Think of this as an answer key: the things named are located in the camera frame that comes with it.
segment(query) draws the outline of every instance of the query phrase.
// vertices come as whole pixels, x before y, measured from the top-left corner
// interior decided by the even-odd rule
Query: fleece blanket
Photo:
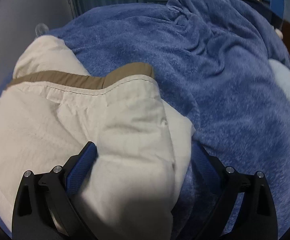
[[[151,64],[162,99],[194,124],[193,139],[225,166],[263,171],[279,236],[290,227],[290,104],[268,63],[290,69],[290,57],[265,18],[240,0],[168,0],[93,8],[50,34],[93,76],[129,62]],[[184,185],[179,201],[190,204],[174,213],[178,239],[196,234],[215,203],[195,167]]]

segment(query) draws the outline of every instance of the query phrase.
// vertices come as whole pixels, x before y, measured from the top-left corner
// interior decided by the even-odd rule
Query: silver bolt
[[[259,178],[263,178],[263,177],[264,177],[264,173],[261,172],[261,171],[258,171],[258,172],[256,173],[256,175],[257,175]]]
[[[61,166],[55,166],[54,169],[53,169],[53,171],[55,173],[59,173],[61,170],[62,170],[62,167]]]
[[[32,173],[31,171],[25,171],[24,177],[26,177],[26,178],[29,177],[31,175],[31,173]]]
[[[227,166],[226,167],[226,172],[228,172],[228,173],[234,173],[234,168],[233,167],[231,167],[231,166]]]

